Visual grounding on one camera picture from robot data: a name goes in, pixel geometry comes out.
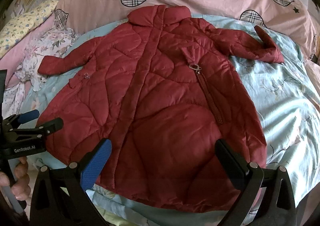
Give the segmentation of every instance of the quilted jacket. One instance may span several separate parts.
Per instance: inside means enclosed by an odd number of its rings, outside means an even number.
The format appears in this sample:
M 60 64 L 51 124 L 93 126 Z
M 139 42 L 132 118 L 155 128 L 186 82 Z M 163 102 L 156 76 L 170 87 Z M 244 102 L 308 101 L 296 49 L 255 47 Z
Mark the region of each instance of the quilted jacket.
M 191 18 L 184 6 L 139 8 L 128 19 L 64 59 L 44 57 L 45 75 L 84 66 L 39 118 L 64 121 L 47 150 L 68 164 L 109 138 L 100 186 L 155 207 L 228 210 L 239 191 L 215 156 L 216 140 L 266 165 L 260 121 L 228 56 L 281 63 L 280 50 L 258 26 L 263 44 Z

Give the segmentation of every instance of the jacket sleeve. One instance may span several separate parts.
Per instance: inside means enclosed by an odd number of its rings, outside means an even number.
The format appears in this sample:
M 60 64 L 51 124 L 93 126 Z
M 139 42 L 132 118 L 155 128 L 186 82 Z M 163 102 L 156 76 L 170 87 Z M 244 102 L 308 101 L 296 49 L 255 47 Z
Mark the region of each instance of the jacket sleeve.
M 272 38 L 259 26 L 254 27 L 263 44 L 241 30 L 211 29 L 216 48 L 226 56 L 233 55 L 267 63 L 283 63 L 282 53 Z
M 91 59 L 102 38 L 103 36 L 99 36 L 88 40 L 73 49 L 65 58 L 46 55 L 38 68 L 38 73 L 58 75 L 86 64 Z

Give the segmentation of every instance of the jacket pocket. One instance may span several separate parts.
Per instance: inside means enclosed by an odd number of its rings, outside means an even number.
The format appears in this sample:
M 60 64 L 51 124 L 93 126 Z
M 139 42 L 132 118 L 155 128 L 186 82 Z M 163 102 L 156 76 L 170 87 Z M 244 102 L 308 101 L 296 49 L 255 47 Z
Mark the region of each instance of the jacket pocket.
M 207 103 L 209 105 L 209 108 L 212 112 L 212 114 L 214 115 L 216 121 L 222 125 L 223 124 L 223 119 L 222 119 L 222 114 L 220 113 L 219 109 L 217 108 L 216 103 L 214 102 L 214 99 L 209 91 L 208 88 L 208 84 L 207 84 L 207 80 L 205 78 L 205 76 L 200 72 L 201 71 L 201 67 L 199 67 L 199 65 L 195 64 L 195 65 L 189 65 L 189 68 L 193 69 L 196 73 L 196 77 L 198 79 L 198 82 L 200 84 L 200 87 L 204 93 L 204 96 L 207 100 Z

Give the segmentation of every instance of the floral fabric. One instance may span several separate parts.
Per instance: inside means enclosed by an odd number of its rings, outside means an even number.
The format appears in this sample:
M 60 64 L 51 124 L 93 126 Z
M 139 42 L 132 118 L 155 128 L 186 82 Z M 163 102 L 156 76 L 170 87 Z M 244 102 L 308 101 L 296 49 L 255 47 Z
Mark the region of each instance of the floral fabric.
M 41 25 L 54 11 L 58 1 L 45 1 L 32 11 L 11 19 L 0 32 L 0 59 L 28 32 Z
M 3 118 L 7 118 L 13 114 L 19 113 L 19 110 L 24 100 L 24 96 L 25 84 L 22 82 L 4 91 L 2 104 Z
M 15 75 L 22 81 L 31 80 L 35 92 L 41 89 L 47 77 L 38 73 L 38 68 L 45 55 L 62 57 L 67 49 L 73 45 L 78 35 L 68 27 L 63 29 L 54 27 L 49 29 L 39 40 L 33 40 L 25 49 L 25 57 L 15 71 Z

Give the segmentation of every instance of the human hand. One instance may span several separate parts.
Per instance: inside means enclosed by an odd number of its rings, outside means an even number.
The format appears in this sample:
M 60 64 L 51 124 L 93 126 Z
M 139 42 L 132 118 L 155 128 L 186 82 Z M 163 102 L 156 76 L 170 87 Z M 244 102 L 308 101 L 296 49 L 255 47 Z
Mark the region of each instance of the human hand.
M 30 178 L 28 172 L 28 162 L 26 157 L 19 158 L 20 163 L 14 169 L 14 173 L 17 177 L 17 182 L 11 187 L 12 193 L 19 201 L 24 201 L 31 193 L 31 188 L 28 185 Z M 0 186 L 9 186 L 9 178 L 3 172 L 0 172 Z

